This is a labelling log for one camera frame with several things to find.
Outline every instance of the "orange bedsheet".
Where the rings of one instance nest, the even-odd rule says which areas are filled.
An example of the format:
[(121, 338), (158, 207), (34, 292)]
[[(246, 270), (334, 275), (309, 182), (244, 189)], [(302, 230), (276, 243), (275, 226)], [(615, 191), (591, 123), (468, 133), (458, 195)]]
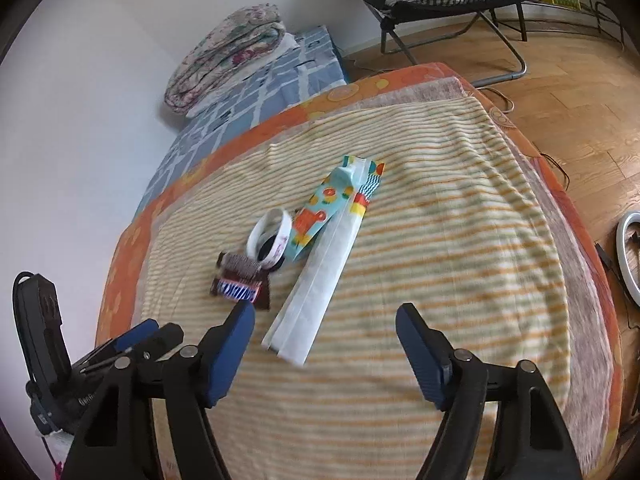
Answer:
[[(441, 63), (412, 66), (384, 75), (361, 79), (356, 83), (335, 88), (289, 110), (285, 110), (217, 149), (207, 158), (204, 158), (193, 171), (185, 174), (169, 186), (137, 216), (120, 236), (111, 261), (111, 268), (102, 298), (96, 344), (100, 344), (129, 329), (136, 299), (138, 279), (150, 245), (152, 224), (154, 219), (177, 198), (224, 164), (292, 126), (319, 118), (327, 112), (377, 94), (449, 76), (459, 78), (465, 89), (474, 93), (493, 120), (513, 140), (520, 151), (530, 158), (574, 230), (574, 234), (590, 266), (614, 357), (614, 373), (609, 397), (609, 431), (600, 457), (600, 465), (606, 463), (611, 451), (614, 449), (620, 424), (623, 386), (622, 350), (609, 283), (607, 283), (604, 269), (594, 249), (593, 241), (585, 225), (580, 220), (573, 203), (538, 150), (485, 95), (476, 91), (467, 81)], [(596, 468), (591, 475), (595, 475), (598, 469)]]

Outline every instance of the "wooden floor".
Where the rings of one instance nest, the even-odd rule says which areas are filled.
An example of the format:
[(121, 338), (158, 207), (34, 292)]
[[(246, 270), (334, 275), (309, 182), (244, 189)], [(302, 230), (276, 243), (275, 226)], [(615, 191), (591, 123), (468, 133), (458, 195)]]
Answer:
[[(416, 41), (451, 30), (455, 27), (408, 39)], [(540, 152), (562, 165), (571, 179), (568, 194), (591, 237), (613, 255), (618, 219), (629, 209), (640, 210), (640, 62), (634, 54), (622, 54), (619, 44), (601, 38), (536, 32), (523, 43), (517, 32), (506, 30), (505, 34), (529, 65), (523, 78), (497, 85), (515, 102), (509, 117)], [(517, 67), (515, 58), (484, 24), (474, 25), (460, 38), (417, 47), (413, 53), (418, 62), (444, 62), (467, 80)], [(381, 56), (377, 47), (352, 58), (360, 66), (375, 69), (408, 66), (403, 54)], [(354, 78), (371, 75), (349, 62), (347, 66)], [(504, 107), (499, 97), (487, 96)], [(634, 364), (640, 332), (628, 328), (620, 290), (613, 283), (611, 288), (625, 353), (624, 417), (638, 385)], [(640, 310), (632, 306), (629, 323), (640, 326)]]

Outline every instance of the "tape roll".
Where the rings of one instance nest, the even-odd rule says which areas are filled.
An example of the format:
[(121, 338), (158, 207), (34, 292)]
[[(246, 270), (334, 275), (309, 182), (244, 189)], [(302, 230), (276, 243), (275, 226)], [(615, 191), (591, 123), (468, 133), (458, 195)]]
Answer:
[[(246, 255), (260, 262), (263, 269), (271, 269), (284, 254), (291, 232), (291, 216), (284, 209), (267, 211), (254, 226), (246, 242)], [(268, 232), (271, 225), (276, 224), (275, 233)], [(267, 238), (275, 236), (275, 240), (265, 257), (259, 258), (258, 252)]]

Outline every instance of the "white wall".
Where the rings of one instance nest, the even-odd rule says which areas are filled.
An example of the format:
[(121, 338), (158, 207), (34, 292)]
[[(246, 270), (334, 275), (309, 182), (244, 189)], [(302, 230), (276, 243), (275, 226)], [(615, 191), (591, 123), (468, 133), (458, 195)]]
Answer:
[(11, 286), (52, 280), (71, 358), (93, 347), (116, 242), (175, 138), (158, 116), (175, 65), (115, 0), (44, 1), (0, 65), (0, 416), (43, 480)]
[(165, 83), (220, 20), (260, 2), (290, 30), (327, 24), (347, 52), (379, 35), (359, 0), (45, 0), (0, 66), (0, 416), (43, 479), (13, 279), (53, 280), (71, 358), (91, 348), (114, 247), (176, 132)]

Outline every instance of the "blue gripper pad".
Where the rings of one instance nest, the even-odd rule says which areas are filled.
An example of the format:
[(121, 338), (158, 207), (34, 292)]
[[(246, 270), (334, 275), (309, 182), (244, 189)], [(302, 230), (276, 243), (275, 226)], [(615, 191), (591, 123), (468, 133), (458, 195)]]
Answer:
[(116, 338), (113, 342), (113, 347), (116, 352), (123, 352), (127, 348), (131, 348), (133, 345), (145, 340), (156, 330), (158, 330), (158, 322), (155, 319), (146, 319)]
[(453, 352), (442, 332), (430, 329), (412, 303), (404, 303), (396, 312), (396, 333), (414, 370), (424, 398), (439, 410), (449, 408), (453, 374), (450, 355)]
[(204, 392), (208, 408), (215, 406), (228, 393), (254, 331), (254, 324), (253, 304), (246, 300), (238, 301), (225, 322), (210, 329), (204, 336), (203, 341), (208, 336), (215, 339), (210, 347), (208, 344), (199, 345), (204, 351), (201, 373), (208, 376)]

